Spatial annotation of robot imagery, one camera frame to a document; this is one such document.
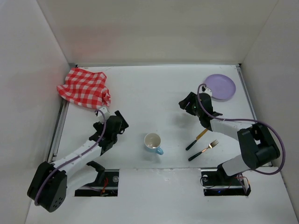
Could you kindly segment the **red white checkered cloth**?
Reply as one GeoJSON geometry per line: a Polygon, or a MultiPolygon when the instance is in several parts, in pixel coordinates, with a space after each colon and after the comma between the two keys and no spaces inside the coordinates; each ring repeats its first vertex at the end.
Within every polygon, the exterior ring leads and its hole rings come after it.
{"type": "Polygon", "coordinates": [[[89,109],[109,107],[111,95],[106,87],[106,80],[104,72],[72,68],[64,84],[57,86],[57,92],[66,101],[81,107],[89,109]]]}

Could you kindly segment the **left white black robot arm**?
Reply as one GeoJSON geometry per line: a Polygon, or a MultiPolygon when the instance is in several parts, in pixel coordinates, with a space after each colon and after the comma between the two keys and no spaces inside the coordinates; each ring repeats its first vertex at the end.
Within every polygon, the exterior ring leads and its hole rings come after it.
{"type": "Polygon", "coordinates": [[[105,168],[95,162],[118,140],[129,127],[120,111],[110,115],[106,107],[95,111],[99,121],[93,124],[96,132],[77,150],[52,163],[42,162],[31,181],[27,195],[36,206],[41,206],[49,213],[57,210],[67,195],[68,182],[78,171],[89,166],[94,169],[87,178],[103,177],[105,168]]]}

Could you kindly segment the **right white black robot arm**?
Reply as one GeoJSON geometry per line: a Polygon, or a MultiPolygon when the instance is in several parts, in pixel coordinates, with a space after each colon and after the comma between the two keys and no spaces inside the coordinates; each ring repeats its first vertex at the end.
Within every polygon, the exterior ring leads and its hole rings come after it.
{"type": "Polygon", "coordinates": [[[280,150],[265,124],[252,119],[223,118],[221,113],[214,111],[208,94],[190,92],[178,104],[190,115],[198,117],[205,129],[238,141],[241,154],[217,166],[218,180],[256,170],[280,157],[280,150]]]}

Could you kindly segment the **lilac round plate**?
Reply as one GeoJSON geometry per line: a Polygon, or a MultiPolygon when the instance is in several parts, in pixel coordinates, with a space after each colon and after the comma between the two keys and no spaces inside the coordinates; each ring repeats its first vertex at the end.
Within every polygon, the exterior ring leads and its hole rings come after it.
{"type": "Polygon", "coordinates": [[[233,80],[223,74],[209,75],[204,83],[212,91],[212,97],[217,100],[230,100],[236,92],[233,80]]]}

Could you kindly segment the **white mug blue outside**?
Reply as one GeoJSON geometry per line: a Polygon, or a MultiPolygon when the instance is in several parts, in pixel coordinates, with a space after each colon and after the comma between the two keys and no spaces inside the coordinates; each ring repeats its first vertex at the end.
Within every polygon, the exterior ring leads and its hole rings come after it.
{"type": "Polygon", "coordinates": [[[144,144],[148,151],[156,153],[158,155],[163,155],[164,152],[161,148],[161,138],[156,133],[148,133],[144,137],[144,144]]]}

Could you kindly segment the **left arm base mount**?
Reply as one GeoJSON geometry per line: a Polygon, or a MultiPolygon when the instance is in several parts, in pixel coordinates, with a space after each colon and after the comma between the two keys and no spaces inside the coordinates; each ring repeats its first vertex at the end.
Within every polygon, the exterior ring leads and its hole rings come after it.
{"type": "Polygon", "coordinates": [[[119,170],[109,169],[92,183],[88,183],[75,191],[75,197],[117,197],[119,170]]]}

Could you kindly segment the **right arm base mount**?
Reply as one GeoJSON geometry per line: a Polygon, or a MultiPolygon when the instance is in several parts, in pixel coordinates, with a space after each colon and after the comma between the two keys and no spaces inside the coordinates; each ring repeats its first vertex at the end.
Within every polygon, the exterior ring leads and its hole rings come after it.
{"type": "Polygon", "coordinates": [[[221,179],[217,169],[202,169],[200,184],[204,196],[249,196],[251,185],[243,174],[221,179]]]}

